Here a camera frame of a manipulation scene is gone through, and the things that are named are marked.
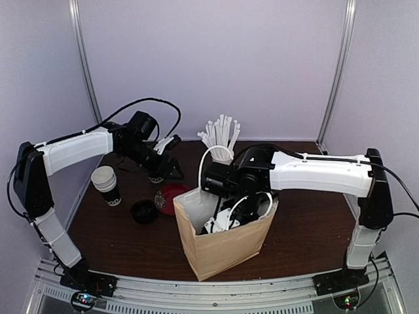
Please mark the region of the black white paper cup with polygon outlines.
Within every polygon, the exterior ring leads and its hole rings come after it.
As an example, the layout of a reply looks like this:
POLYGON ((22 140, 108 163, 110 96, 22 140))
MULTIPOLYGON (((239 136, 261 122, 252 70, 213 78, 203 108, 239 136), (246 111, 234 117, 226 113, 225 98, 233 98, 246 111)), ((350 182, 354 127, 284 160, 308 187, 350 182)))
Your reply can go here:
POLYGON ((159 183, 162 183, 164 181, 164 178, 162 178, 162 177, 156 177, 156 176, 150 176, 149 177, 149 180, 153 184, 159 184, 159 183))

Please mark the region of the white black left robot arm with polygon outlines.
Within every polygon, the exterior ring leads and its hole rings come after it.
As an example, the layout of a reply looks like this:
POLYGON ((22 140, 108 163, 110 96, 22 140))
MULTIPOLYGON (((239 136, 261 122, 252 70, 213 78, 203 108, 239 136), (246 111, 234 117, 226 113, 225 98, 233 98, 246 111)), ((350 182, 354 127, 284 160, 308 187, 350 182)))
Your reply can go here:
POLYGON ((24 208, 20 216, 26 219, 43 239, 59 263, 69 268, 68 278, 79 290, 94 285, 94 276, 80 266, 82 254, 71 240, 61 216, 55 210, 53 194, 60 193, 59 204, 67 197, 67 190, 75 191, 72 179, 86 181, 88 170, 74 175, 74 170, 92 166, 108 154, 130 159, 151 178, 183 179, 184 174, 176 158, 168 151, 181 141, 169 134, 151 145, 148 138, 157 127, 149 114, 138 111, 125 124, 104 122, 93 130, 36 145, 24 142, 19 146, 15 166, 7 179, 6 193, 16 195, 24 208))

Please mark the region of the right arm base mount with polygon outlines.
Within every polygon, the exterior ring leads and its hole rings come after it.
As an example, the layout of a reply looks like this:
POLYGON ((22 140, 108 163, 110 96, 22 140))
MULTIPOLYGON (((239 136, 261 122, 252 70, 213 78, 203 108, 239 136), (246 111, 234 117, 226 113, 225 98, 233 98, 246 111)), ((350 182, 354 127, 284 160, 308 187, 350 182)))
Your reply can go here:
POLYGON ((338 309, 355 311, 361 305, 359 287, 370 282, 366 271, 367 265, 363 268, 350 268, 345 258, 341 269, 313 276, 316 294, 332 294, 338 309))

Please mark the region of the stack of paper cups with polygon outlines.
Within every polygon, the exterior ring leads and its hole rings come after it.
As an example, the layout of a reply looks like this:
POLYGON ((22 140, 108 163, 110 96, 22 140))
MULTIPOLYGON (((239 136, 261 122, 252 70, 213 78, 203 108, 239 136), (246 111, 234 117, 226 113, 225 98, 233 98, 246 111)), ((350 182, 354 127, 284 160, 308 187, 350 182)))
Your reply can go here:
POLYGON ((90 180, 109 206, 114 207, 121 202, 117 176, 111 166, 98 167, 91 174, 90 180))

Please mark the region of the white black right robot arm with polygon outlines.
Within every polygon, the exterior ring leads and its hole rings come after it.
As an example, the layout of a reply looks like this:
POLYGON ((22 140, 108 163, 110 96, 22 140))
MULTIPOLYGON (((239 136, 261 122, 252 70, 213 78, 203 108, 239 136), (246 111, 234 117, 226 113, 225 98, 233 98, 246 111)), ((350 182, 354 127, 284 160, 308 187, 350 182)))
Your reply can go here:
POLYGON ((229 164, 212 162, 198 170, 199 189, 233 198, 227 227, 243 226, 260 218, 261 194, 273 191, 314 190, 349 194, 358 199, 359 215, 346 250, 344 268, 336 274, 340 288, 350 288, 361 277, 380 233, 393 220, 390 186, 381 155, 375 148, 355 156, 297 153, 278 145, 251 145, 229 164))

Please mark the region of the stack of black lids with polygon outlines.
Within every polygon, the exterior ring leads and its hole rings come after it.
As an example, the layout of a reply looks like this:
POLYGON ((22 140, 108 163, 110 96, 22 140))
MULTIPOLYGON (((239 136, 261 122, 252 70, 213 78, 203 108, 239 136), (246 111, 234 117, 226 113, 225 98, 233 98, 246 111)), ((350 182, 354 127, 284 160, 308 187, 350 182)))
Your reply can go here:
POLYGON ((136 223, 148 224, 156 220, 158 209, 153 201, 141 200, 131 206, 130 214, 136 223))

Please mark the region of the brown paper bag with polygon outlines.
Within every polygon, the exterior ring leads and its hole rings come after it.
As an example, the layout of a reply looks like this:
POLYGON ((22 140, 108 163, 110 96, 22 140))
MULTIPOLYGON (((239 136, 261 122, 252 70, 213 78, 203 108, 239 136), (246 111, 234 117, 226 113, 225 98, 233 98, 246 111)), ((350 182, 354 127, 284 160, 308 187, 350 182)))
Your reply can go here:
POLYGON ((183 252, 199 281, 259 254, 279 204, 269 181, 278 151, 272 144, 251 145, 234 155, 230 165, 199 167, 198 187, 173 199, 183 252), (196 234, 205 221, 228 208, 239 227, 196 234))

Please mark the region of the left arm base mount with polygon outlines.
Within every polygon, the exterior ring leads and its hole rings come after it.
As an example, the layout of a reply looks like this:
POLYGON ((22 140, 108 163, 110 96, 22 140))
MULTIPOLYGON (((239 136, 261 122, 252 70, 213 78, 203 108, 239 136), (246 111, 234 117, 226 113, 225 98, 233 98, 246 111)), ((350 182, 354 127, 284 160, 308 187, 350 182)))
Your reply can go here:
POLYGON ((62 268, 60 284, 75 290, 70 304, 76 312, 86 313, 95 307, 101 297, 114 295, 118 279, 113 275, 90 271, 90 265, 84 258, 73 267, 62 264, 62 268))

